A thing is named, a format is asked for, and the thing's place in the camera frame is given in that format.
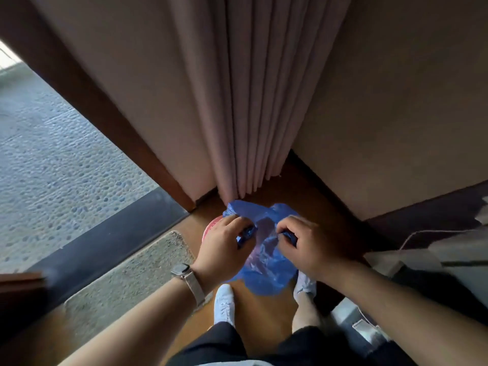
doormat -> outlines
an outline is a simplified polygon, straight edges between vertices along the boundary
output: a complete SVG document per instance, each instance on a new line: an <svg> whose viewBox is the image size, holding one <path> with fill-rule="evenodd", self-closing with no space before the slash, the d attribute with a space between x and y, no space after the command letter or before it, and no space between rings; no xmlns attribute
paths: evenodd
<svg viewBox="0 0 488 366"><path fill-rule="evenodd" d="M193 260L180 233L170 231L73 295L64 306L75 348L169 281L175 264Z"/></svg>

beige wall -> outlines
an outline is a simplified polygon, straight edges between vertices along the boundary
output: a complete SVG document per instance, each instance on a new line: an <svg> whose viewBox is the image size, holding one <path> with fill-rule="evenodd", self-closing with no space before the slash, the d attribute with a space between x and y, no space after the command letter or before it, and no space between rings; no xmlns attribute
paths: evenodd
<svg viewBox="0 0 488 366"><path fill-rule="evenodd" d="M165 0L33 0L193 200L215 187Z"/></svg>
<svg viewBox="0 0 488 366"><path fill-rule="evenodd" d="M488 0L353 0L293 149L363 220L488 179Z"/></svg>

wristwatch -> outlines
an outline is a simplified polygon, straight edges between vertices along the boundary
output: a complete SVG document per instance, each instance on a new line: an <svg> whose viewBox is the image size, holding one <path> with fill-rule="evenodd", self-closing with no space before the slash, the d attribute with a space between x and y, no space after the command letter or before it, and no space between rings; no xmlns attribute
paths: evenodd
<svg viewBox="0 0 488 366"><path fill-rule="evenodd" d="M203 304L203 302L205 301L204 291L202 290L200 283L198 282L197 278L195 277L195 274L193 273L191 267L188 264L184 264L184 263L177 264L172 268L171 273L174 276L177 276L180 279L185 280L191 292L193 293L193 296L195 297L195 301L197 301L197 307Z"/></svg>

finger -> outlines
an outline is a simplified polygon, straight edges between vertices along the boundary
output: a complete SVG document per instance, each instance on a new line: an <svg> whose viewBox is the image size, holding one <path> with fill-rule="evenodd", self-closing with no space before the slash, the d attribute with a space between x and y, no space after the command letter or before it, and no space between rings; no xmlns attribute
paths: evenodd
<svg viewBox="0 0 488 366"><path fill-rule="evenodd" d="M278 235L278 249L290 261L295 256L297 249L291 245L290 240L283 234Z"/></svg>
<svg viewBox="0 0 488 366"><path fill-rule="evenodd" d="M230 221L227 225L227 228L231 233L237 237L238 234L242 232L246 227L252 226L253 223L249 218L246 217L237 217L234 220Z"/></svg>
<svg viewBox="0 0 488 366"><path fill-rule="evenodd" d="M290 230L298 238L298 234L300 233L300 227L303 227L303 225L304 222L298 219L296 216L288 216L278 222L278 224L276 225L276 233L279 234L282 233L284 230Z"/></svg>
<svg viewBox="0 0 488 366"><path fill-rule="evenodd" d="M239 218L239 216L237 214L233 214L222 218L219 222L222 224L222 226L227 226L230 222L234 221L236 218Z"/></svg>
<svg viewBox="0 0 488 366"><path fill-rule="evenodd" d="M251 239L246 240L244 242L244 245L241 246L241 249L239 249L238 254L242 256L243 260L246 260L247 257L249 257L249 255L251 254L255 246L256 246L256 238L252 237Z"/></svg>

forearm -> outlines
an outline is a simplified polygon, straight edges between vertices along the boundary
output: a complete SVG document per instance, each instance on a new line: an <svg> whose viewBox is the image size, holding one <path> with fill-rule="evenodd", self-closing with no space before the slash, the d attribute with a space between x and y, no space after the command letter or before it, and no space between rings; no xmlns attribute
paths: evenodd
<svg viewBox="0 0 488 366"><path fill-rule="evenodd" d="M61 365L158 365L195 307L186 282L173 278Z"/></svg>
<svg viewBox="0 0 488 366"><path fill-rule="evenodd" d="M325 281L371 315L420 366L481 365L488 359L485 326L363 264L339 264Z"/></svg>

